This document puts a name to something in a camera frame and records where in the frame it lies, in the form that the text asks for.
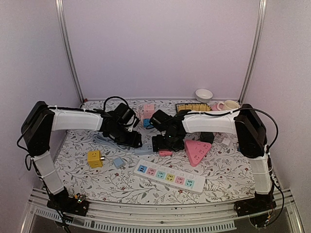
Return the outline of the small pink adapter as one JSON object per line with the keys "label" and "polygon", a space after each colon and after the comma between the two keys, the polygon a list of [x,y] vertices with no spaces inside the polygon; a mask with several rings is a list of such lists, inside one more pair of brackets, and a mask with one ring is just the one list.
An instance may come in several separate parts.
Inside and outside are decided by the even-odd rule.
{"label": "small pink adapter", "polygon": [[170,150],[160,150],[159,151],[159,155],[161,157],[171,156],[172,154],[173,154],[173,152]]}

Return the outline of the light blue power strip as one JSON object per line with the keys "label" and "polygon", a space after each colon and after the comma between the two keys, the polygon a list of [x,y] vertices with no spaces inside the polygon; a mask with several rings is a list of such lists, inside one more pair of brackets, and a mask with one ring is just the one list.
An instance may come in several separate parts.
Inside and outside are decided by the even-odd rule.
{"label": "light blue power strip", "polygon": [[153,153],[152,144],[145,144],[140,148],[134,149],[134,154],[137,156],[148,155]]}

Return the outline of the light blue cube socket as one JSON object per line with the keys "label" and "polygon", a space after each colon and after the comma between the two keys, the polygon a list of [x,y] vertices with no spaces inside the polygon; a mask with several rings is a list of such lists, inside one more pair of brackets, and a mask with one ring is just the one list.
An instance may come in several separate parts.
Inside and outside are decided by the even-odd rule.
{"label": "light blue cube socket", "polygon": [[148,126],[150,126],[150,120],[148,118],[143,119],[143,127],[147,128]]}

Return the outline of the pink triangular power strip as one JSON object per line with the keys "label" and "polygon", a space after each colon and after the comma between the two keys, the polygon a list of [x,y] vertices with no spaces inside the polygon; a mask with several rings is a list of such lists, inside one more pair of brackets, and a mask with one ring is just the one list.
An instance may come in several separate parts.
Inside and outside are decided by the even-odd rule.
{"label": "pink triangular power strip", "polygon": [[190,165],[196,167],[211,149],[212,144],[208,142],[186,140],[185,151]]}

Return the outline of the pink cube socket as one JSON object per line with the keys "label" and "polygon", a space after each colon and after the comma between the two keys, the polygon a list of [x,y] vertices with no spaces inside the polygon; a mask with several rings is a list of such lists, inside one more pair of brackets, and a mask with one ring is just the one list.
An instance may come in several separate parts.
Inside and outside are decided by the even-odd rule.
{"label": "pink cube socket", "polygon": [[150,119],[154,113],[155,113],[155,105],[154,104],[145,104],[143,106],[143,117],[144,117],[144,119]]}

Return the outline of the dark green cube adapter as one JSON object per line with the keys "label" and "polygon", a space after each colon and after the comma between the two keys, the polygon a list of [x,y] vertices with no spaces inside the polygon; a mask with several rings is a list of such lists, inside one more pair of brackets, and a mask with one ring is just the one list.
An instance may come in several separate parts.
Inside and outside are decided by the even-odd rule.
{"label": "dark green cube adapter", "polygon": [[206,142],[206,143],[213,143],[214,141],[214,133],[211,133],[211,132],[201,132],[200,133],[200,137],[199,137],[199,140],[201,142]]}

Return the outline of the white multicolour power strip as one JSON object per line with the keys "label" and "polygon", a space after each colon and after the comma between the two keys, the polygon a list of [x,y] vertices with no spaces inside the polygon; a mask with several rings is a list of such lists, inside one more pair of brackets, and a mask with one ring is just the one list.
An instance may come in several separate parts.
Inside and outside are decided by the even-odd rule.
{"label": "white multicolour power strip", "polygon": [[143,159],[139,160],[134,169],[134,174],[140,178],[197,195],[203,193],[206,182],[204,176],[180,171]]}

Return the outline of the yellow cube socket adapter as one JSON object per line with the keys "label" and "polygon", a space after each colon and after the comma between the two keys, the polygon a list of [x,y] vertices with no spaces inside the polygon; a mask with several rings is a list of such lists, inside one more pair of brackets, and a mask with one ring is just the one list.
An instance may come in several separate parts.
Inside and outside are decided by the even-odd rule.
{"label": "yellow cube socket adapter", "polygon": [[89,151],[87,153],[87,163],[91,168],[103,167],[104,157],[99,150]]}

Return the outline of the small white charger plug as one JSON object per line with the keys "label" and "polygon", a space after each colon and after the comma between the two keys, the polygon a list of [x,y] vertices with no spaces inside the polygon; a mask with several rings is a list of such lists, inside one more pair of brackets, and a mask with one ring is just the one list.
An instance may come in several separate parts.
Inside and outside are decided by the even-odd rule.
{"label": "small white charger plug", "polygon": [[230,145],[230,143],[231,143],[231,140],[230,140],[229,138],[224,138],[224,139],[222,140],[222,145],[223,145],[224,147],[228,147],[228,146]]}

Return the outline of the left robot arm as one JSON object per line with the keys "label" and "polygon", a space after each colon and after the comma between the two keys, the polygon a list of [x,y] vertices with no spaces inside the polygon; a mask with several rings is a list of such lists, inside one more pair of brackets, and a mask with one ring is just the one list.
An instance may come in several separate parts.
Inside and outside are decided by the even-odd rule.
{"label": "left robot arm", "polygon": [[126,100],[110,111],[106,105],[89,110],[38,101],[21,126],[17,147],[26,151],[26,157],[31,159],[38,178],[53,196],[54,204],[67,211],[72,207],[72,200],[56,171],[51,142],[60,136],[59,145],[62,145],[69,131],[82,130],[99,132],[121,146],[140,148],[141,134],[134,130],[138,122],[137,114]]}

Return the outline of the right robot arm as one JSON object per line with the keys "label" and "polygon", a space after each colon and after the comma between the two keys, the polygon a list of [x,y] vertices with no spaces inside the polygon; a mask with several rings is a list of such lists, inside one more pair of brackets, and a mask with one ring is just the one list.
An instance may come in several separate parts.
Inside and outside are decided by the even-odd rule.
{"label": "right robot arm", "polygon": [[181,110],[175,116],[157,110],[151,116],[150,126],[161,134],[153,137],[153,147],[155,151],[185,150],[190,153],[200,142],[186,140],[188,134],[222,133],[235,137],[239,152],[251,165],[255,181],[255,197],[252,199],[251,207],[256,212],[261,212],[270,204],[275,187],[270,150],[276,140],[268,142],[266,127],[258,114],[271,117],[250,104],[216,112]]}

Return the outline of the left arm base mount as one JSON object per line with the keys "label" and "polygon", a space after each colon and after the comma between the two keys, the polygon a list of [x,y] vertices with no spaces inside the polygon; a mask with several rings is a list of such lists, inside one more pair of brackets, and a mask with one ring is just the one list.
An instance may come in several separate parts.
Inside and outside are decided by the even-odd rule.
{"label": "left arm base mount", "polygon": [[63,190],[56,195],[49,195],[47,207],[62,213],[86,216],[89,204],[89,201],[85,199],[84,195],[78,193],[78,195],[71,197],[67,190]]}

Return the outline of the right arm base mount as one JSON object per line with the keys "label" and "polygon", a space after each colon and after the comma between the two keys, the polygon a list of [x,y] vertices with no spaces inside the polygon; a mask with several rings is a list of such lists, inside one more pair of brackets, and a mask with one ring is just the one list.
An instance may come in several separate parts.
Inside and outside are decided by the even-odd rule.
{"label": "right arm base mount", "polygon": [[256,228],[265,228],[275,212],[274,196],[257,195],[254,198],[236,201],[234,210],[238,216],[251,216],[250,223]]}

